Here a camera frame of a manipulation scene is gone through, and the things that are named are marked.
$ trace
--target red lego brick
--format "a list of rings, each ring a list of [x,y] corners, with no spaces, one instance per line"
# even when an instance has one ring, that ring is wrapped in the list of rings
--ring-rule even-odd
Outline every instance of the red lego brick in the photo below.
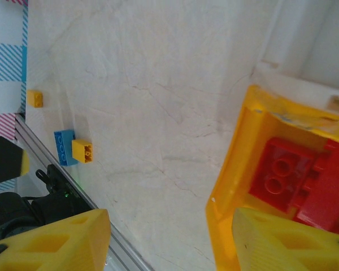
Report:
[[[313,166],[317,180],[306,180],[293,203],[299,210],[293,220],[339,233],[339,143],[328,140],[328,153]]]
[[[270,139],[260,158],[249,193],[288,212],[305,178],[311,176],[316,157],[315,151],[295,143],[281,138]]]

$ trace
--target blue striped tape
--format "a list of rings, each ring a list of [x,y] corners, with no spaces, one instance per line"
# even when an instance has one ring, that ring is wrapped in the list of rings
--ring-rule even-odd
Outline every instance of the blue striped tape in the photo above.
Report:
[[[11,190],[15,188],[16,179],[8,180],[0,183],[0,193],[5,192],[7,190]]]
[[[22,81],[23,49],[0,43],[0,81]]]
[[[22,45],[22,54],[21,54],[21,106],[20,112],[25,113],[25,107],[27,103],[27,56],[28,56],[28,6],[24,5],[23,7],[23,45]]]

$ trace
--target yellow plastic container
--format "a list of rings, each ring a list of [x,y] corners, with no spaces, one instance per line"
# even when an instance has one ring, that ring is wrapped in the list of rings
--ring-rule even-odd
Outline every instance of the yellow plastic container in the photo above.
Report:
[[[211,243],[218,270],[240,270],[231,232],[237,207],[249,207],[292,218],[248,194],[266,142],[280,137],[320,152],[327,138],[339,142],[339,116],[294,103],[250,86],[236,131],[217,183],[206,206]]]
[[[95,209],[0,241],[0,271],[100,271],[111,236],[108,211]]]
[[[242,271],[339,271],[338,234],[248,208],[232,231]]]

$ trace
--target blue lego brick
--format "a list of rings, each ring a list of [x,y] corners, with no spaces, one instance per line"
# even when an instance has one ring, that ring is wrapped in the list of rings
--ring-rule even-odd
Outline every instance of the blue lego brick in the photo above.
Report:
[[[72,140],[75,139],[73,130],[54,132],[56,150],[58,152],[59,164],[64,166],[78,163],[72,156]]]

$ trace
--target white marble surface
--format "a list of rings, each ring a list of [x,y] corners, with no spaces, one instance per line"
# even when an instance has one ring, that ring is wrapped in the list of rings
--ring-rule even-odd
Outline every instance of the white marble surface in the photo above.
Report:
[[[205,204],[276,2],[30,2],[27,123],[93,142],[70,171],[156,270],[215,269]]]

